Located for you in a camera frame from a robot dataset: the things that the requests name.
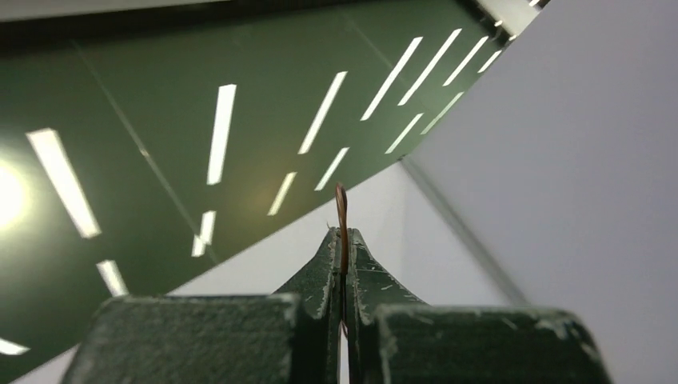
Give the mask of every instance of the metal strip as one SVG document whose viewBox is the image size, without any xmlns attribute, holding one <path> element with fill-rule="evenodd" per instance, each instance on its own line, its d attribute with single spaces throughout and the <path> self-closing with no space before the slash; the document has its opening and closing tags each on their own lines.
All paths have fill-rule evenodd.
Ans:
<svg viewBox="0 0 678 384">
<path fill-rule="evenodd" d="M 506 274 L 499 262 L 489 253 L 478 237 L 464 224 L 447 199 L 427 177 L 426 173 L 409 156 L 402 158 L 401 164 L 424 196 L 441 214 L 450 230 L 457 235 L 471 255 L 481 264 L 481 267 L 494 280 L 497 287 L 506 295 L 511 304 L 514 306 L 528 306 L 529 301 L 520 287 Z"/>
</svg>

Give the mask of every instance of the ceiling light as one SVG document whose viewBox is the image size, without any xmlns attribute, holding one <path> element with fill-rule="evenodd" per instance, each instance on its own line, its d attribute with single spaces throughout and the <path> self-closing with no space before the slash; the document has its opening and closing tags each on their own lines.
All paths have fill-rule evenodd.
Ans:
<svg viewBox="0 0 678 384">
<path fill-rule="evenodd" d="M 322 190 L 323 188 L 325 188 L 325 184 L 327 184 L 327 182 L 329 181 L 329 178 L 332 177 L 332 174 L 337 169 L 337 167 L 339 166 L 339 163 L 341 162 L 341 160 L 346 155 L 346 152 L 348 152 L 348 151 L 349 151 L 348 147 L 341 148 L 341 150 L 339 150 L 339 153 L 337 154 L 337 156 L 334 158 L 334 160 L 332 160 L 332 164 L 329 165 L 329 168 L 327 168 L 327 171 L 325 172 L 325 174 L 322 175 L 322 178 L 320 179 L 320 182 L 316 186 L 315 190 Z"/>
<path fill-rule="evenodd" d="M 421 83 L 424 82 L 426 77 L 429 76 L 429 74 L 431 73 L 433 68 L 441 60 L 441 58 L 443 57 L 443 54 L 445 54 L 445 52 L 447 51 L 449 46 L 452 45 L 452 43 L 454 42 L 454 39 L 457 38 L 457 36 L 459 35 L 460 32 L 461 32 L 461 28 L 459 28 L 458 30 L 454 30 L 452 32 L 452 34 L 449 35 L 449 37 L 447 38 L 447 40 L 445 40 L 445 42 L 443 43 L 441 48 L 436 52 L 436 55 L 433 56 L 433 58 L 431 59 L 429 64 L 426 66 L 426 68 L 424 68 L 424 72 L 421 72 L 421 74 L 419 75 L 419 78 L 417 78 L 417 80 L 414 82 L 414 84 L 412 84 L 412 86 L 405 93 L 405 96 L 403 96 L 401 101 L 398 102 L 399 106 L 403 106 L 409 100 L 409 98 L 412 97 L 412 95 L 414 94 L 414 91 L 416 91 L 417 88 L 419 88 L 419 86 L 421 85 Z"/>
<path fill-rule="evenodd" d="M 101 233 L 56 130 L 45 128 L 26 134 L 71 220 L 83 238 Z"/>
<path fill-rule="evenodd" d="M 405 50 L 405 52 L 401 56 L 401 59 L 398 60 L 398 63 L 396 64 L 396 66 L 393 67 L 393 70 L 391 70 L 391 73 L 389 74 L 389 76 L 384 81 L 384 84 L 381 85 L 381 88 L 379 88 L 379 91 L 374 96 L 374 99 L 372 100 L 372 102 L 367 107 L 367 110 L 365 111 L 365 113 L 362 115 L 362 118 L 361 118 L 362 122 L 367 120 L 370 116 L 372 116 L 372 113 L 374 112 L 374 110 L 379 105 L 379 102 L 381 101 L 381 99 L 386 94 L 386 91 L 389 90 L 389 87 L 391 86 L 391 84 L 393 84 L 393 82 L 396 80 L 396 77 L 401 72 L 401 70 L 403 69 L 403 67 L 405 66 L 405 64 L 409 60 L 409 58 L 412 56 L 412 54 L 414 53 L 414 50 L 417 48 L 417 46 L 421 42 L 421 39 L 422 38 L 415 38 L 415 39 L 412 40 L 412 42 L 409 43 L 407 50 Z"/>
<path fill-rule="evenodd" d="M 415 116 L 415 117 L 412 119 L 411 122 L 409 122 L 409 124 L 408 124 L 408 125 L 405 127 L 405 129 L 401 132 L 401 134 L 398 136 L 398 138 L 396 138 L 396 141 L 393 142 L 393 144 L 391 144 L 391 146 L 386 150 L 385 154 L 390 154 L 391 152 L 393 152 L 393 150 L 396 149 L 396 147 L 398 146 L 398 144 L 401 143 L 402 139 L 405 138 L 405 136 L 406 136 L 407 133 L 412 129 L 412 127 L 413 127 L 415 124 L 417 124 L 417 122 L 419 121 L 419 119 L 421 118 L 422 115 L 423 115 L 423 114 L 418 114 L 417 116 Z"/>
<path fill-rule="evenodd" d="M 485 44 L 485 42 L 487 41 L 487 39 L 488 39 L 488 37 L 485 36 L 484 38 L 478 40 L 478 42 L 477 42 L 476 45 L 471 49 L 471 51 L 469 52 L 469 54 L 466 55 L 466 57 L 464 58 L 464 60 L 462 60 L 462 61 L 459 63 L 459 66 L 454 70 L 454 72 L 452 72 L 452 74 L 449 75 L 449 77 L 447 78 L 447 80 L 445 80 L 445 83 L 443 83 L 443 86 L 448 86 L 448 85 L 450 85 L 450 84 L 452 83 L 452 81 L 453 81 L 455 78 L 457 78 L 457 75 L 459 75 L 459 73 L 461 72 L 461 70 L 464 69 L 464 67 L 466 66 L 466 64 L 469 64 L 469 62 L 471 61 L 471 59 L 473 58 L 473 56 L 478 52 L 478 50 L 483 46 L 483 44 Z"/>
<path fill-rule="evenodd" d="M 332 84 L 330 84 L 327 94 L 320 104 L 320 108 L 316 113 L 316 117 L 311 123 L 309 132 L 306 134 L 304 142 L 301 144 L 301 148 L 299 148 L 299 154 L 305 154 L 311 149 L 311 144 L 313 144 L 313 140 L 316 138 L 316 134 L 319 131 L 323 120 L 325 120 L 325 116 L 327 115 L 327 111 L 334 101 L 334 97 L 337 96 L 337 92 L 339 92 L 339 88 L 346 77 L 346 73 L 346 71 L 339 72 L 334 76 L 334 80 L 332 80 Z"/>
<path fill-rule="evenodd" d="M 23 188 L 13 173 L 0 167 L 0 228 L 22 212 Z"/>
<path fill-rule="evenodd" d="M 129 294 L 125 282 L 122 281 L 122 276 L 120 276 L 118 264 L 116 264 L 115 261 L 104 260 L 103 262 L 97 263 L 97 268 L 99 269 L 99 274 L 104 279 L 110 294 L 114 297 Z"/>
<path fill-rule="evenodd" d="M 436 123 L 438 122 L 438 120 L 440 120 L 443 116 L 445 116 L 445 114 L 447 113 L 447 111 L 448 111 L 450 108 L 452 108 L 452 106 L 457 102 L 457 100 L 459 100 L 459 98 L 461 97 L 462 94 L 464 94 L 464 92 L 458 93 L 457 96 L 455 96 L 455 97 L 452 99 L 452 101 L 449 102 L 448 105 L 445 106 L 445 108 L 443 108 L 443 110 L 436 116 L 436 118 L 434 118 L 434 119 L 426 126 L 426 128 L 424 128 L 424 130 L 421 131 L 420 134 L 427 134 L 427 133 L 431 130 L 431 128 L 433 128 L 433 126 L 436 125 Z"/>
<path fill-rule="evenodd" d="M 19 356 L 20 354 L 26 353 L 29 349 L 30 348 L 25 346 L 20 346 L 19 344 L 7 341 L 4 338 L 0 338 L 0 354 Z"/>
<path fill-rule="evenodd" d="M 193 257 L 202 256 L 205 254 L 205 245 L 212 244 L 212 234 L 214 233 L 214 220 L 217 212 L 210 210 L 202 214 L 202 222 L 200 223 L 200 236 L 193 237 Z"/>
<path fill-rule="evenodd" d="M 487 70 L 495 60 L 497 60 L 500 54 L 501 50 L 498 50 L 497 52 L 493 53 L 492 56 L 489 57 L 488 61 L 485 62 L 485 64 L 483 64 L 483 66 L 478 70 L 478 73 L 482 74 L 483 72 L 485 72 L 485 70 Z"/>
<path fill-rule="evenodd" d="M 226 144 L 229 141 L 233 102 L 235 101 L 235 84 L 220 86 L 217 94 L 217 111 L 214 114 L 212 147 L 209 150 L 207 166 L 207 185 L 213 186 L 221 181 L 226 156 Z"/>
<path fill-rule="evenodd" d="M 280 190 L 278 190 L 276 198 L 275 200 L 273 200 L 273 204 L 271 205 L 271 209 L 269 210 L 269 216 L 277 214 L 278 210 L 280 210 L 282 201 L 285 200 L 285 195 L 287 195 L 287 191 L 292 186 L 294 176 L 297 176 L 297 172 L 290 172 L 285 176 L 285 180 L 282 181 L 282 184 L 280 185 Z"/>
</svg>

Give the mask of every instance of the ceiling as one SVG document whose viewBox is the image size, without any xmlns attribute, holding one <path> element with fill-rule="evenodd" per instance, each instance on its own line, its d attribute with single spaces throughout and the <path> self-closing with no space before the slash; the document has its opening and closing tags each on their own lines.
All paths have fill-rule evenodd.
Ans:
<svg viewBox="0 0 678 384">
<path fill-rule="evenodd" d="M 409 153 L 501 49 L 490 36 L 465 60 L 489 34 L 456 2 L 402 0 L 2 56 L 0 340 L 14 353 L 0 354 L 0 382 L 76 344 L 112 294 L 169 292 L 327 202 L 337 180 L 355 186 Z M 114 267 L 124 286 L 102 278 Z"/>
</svg>

